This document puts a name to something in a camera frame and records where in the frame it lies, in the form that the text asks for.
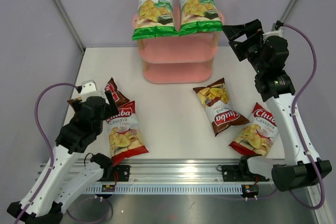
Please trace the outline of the green chips bag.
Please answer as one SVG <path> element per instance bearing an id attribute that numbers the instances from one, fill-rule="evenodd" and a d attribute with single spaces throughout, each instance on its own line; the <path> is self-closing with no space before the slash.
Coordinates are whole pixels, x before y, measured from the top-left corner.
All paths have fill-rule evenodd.
<path id="1" fill-rule="evenodd" d="M 221 31 L 223 23 L 214 0 L 180 0 L 180 6 L 180 36 Z"/>
<path id="2" fill-rule="evenodd" d="M 139 0 L 133 40 L 177 35 L 173 0 Z"/>

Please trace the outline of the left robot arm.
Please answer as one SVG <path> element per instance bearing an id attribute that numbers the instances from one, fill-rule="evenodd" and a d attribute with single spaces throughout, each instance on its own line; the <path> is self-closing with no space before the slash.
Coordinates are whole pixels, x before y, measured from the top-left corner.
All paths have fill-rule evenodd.
<path id="1" fill-rule="evenodd" d="M 90 184 L 113 176 L 112 159 L 97 153 L 68 184 L 62 184 L 73 164 L 102 133 L 103 122 L 119 113 L 111 92 L 105 95 L 74 102 L 75 114 L 61 128 L 50 161 L 35 185 L 21 201 L 7 208 L 16 223 L 60 223 L 69 206 Z"/>

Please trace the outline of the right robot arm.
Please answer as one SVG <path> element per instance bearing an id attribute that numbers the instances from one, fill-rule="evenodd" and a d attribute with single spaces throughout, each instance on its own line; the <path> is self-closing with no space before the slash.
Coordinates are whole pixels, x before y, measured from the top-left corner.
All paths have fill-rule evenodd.
<path id="1" fill-rule="evenodd" d="M 275 30 L 265 33 L 260 20 L 255 19 L 242 25 L 224 25 L 222 30 L 238 60 L 248 60 L 255 70 L 255 87 L 275 120 L 285 153 L 284 164 L 261 156 L 248 157 L 238 167 L 239 176 L 250 180 L 258 174 L 271 179 L 279 191 L 289 191 L 323 181 L 332 165 L 321 159 L 301 119 L 299 94 L 284 71 L 289 50 L 282 26 L 276 22 Z"/>

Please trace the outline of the brown chips bag left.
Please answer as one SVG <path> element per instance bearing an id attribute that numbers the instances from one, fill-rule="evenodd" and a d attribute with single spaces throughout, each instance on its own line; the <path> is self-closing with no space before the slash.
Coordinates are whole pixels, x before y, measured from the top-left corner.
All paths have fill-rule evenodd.
<path id="1" fill-rule="evenodd" d="M 116 85 L 116 83 L 115 83 L 115 81 L 112 77 L 107 82 L 106 86 L 99 91 L 100 95 L 106 100 L 106 102 L 108 102 L 108 99 L 107 99 L 106 94 L 105 94 L 106 91 L 111 92 L 112 97 L 113 97 L 117 107 L 120 107 L 120 106 L 130 102 L 130 100 L 118 90 L 118 86 Z"/>

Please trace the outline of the brown chips bag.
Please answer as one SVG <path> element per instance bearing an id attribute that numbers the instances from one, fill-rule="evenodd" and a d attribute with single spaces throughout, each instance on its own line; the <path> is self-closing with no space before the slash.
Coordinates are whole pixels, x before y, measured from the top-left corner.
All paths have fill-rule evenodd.
<path id="1" fill-rule="evenodd" d="M 233 108 L 224 78 L 205 87 L 194 87 L 193 91 L 211 123 L 215 136 L 230 126 L 249 123 L 249 119 Z"/>
<path id="2" fill-rule="evenodd" d="M 115 81 L 112 77 L 107 82 L 106 86 L 99 91 L 100 95 L 106 100 L 106 102 L 108 102 L 108 99 L 107 99 L 106 94 L 105 94 L 106 91 L 111 92 L 112 97 L 113 97 L 117 107 L 120 107 L 120 106 L 130 102 L 130 100 L 118 90 L 118 86 L 116 85 L 116 83 L 115 83 Z"/>

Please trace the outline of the red chips bag left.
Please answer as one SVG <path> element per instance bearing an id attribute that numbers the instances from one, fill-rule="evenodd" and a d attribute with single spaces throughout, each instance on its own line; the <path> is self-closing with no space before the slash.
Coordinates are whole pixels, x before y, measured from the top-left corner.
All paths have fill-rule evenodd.
<path id="1" fill-rule="evenodd" d="M 110 154 L 114 166 L 124 159 L 148 153 L 140 132 L 135 101 L 118 108 L 119 114 L 107 119 Z"/>

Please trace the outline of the red chips bag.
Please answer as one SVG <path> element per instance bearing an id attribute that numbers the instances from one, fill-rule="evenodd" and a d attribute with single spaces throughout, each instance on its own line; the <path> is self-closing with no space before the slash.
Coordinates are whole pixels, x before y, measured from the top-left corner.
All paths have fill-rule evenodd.
<path id="1" fill-rule="evenodd" d="M 266 157 L 278 136 L 274 116 L 256 103 L 248 119 L 249 123 L 229 146 L 244 156 L 256 154 Z"/>
<path id="2" fill-rule="evenodd" d="M 110 154 L 114 166 L 124 159 L 148 153 L 140 132 L 135 101 L 118 108 L 119 114 L 107 119 Z"/>

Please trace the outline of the pink three-tier shelf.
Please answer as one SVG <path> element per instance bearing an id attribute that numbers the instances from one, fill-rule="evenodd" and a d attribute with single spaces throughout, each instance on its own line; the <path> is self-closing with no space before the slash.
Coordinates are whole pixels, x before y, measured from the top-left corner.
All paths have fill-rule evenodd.
<path id="1" fill-rule="evenodd" d="M 150 83 L 200 83 L 213 73 L 220 32 L 138 40 L 142 74 Z"/>

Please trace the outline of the brown chips bag right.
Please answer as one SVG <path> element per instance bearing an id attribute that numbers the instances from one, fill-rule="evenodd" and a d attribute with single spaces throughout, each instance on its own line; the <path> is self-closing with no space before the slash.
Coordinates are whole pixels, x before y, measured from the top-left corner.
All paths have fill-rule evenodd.
<path id="1" fill-rule="evenodd" d="M 233 108 L 224 78 L 205 87 L 194 87 L 193 91 L 211 123 L 215 136 L 230 126 L 249 123 L 249 119 Z"/>

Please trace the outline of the red chips bag right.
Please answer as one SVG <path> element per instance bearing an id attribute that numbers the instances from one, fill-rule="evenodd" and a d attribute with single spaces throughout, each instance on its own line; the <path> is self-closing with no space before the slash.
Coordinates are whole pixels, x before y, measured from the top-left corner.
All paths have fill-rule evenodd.
<path id="1" fill-rule="evenodd" d="M 256 154 L 266 157 L 278 136 L 274 116 L 256 103 L 248 119 L 249 123 L 229 146 L 244 156 Z"/>

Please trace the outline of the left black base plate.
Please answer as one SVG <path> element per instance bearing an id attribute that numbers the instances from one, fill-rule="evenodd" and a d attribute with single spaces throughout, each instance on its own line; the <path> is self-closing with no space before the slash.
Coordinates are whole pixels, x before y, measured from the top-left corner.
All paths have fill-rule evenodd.
<path id="1" fill-rule="evenodd" d="M 104 170 L 100 182 L 128 182 L 130 177 L 129 165 L 117 165 Z"/>

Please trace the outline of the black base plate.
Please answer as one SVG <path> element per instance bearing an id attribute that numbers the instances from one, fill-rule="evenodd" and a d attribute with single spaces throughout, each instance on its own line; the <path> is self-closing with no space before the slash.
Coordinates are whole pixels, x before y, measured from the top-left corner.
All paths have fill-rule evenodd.
<path id="1" fill-rule="evenodd" d="M 130 177 L 129 165 L 117 165 L 104 170 L 100 182 L 128 182 Z"/>
<path id="2" fill-rule="evenodd" d="M 242 172 L 238 165 L 217 165 L 224 182 L 268 182 L 269 178 Z"/>

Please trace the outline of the aluminium mounting rail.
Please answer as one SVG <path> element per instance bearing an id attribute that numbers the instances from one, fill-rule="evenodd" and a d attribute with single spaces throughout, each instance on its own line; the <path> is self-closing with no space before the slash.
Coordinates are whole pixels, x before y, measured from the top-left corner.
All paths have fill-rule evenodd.
<path id="1" fill-rule="evenodd" d="M 217 165 L 238 165 L 239 160 L 124 160 L 119 165 L 130 166 L 128 184 L 253 184 L 254 182 L 224 182 Z"/>

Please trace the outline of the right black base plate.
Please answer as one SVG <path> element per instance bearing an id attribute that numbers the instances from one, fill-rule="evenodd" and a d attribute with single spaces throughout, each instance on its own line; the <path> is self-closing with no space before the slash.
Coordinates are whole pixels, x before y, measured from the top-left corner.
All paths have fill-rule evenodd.
<path id="1" fill-rule="evenodd" d="M 268 182 L 269 178 L 242 172 L 238 165 L 217 165 L 224 182 Z"/>

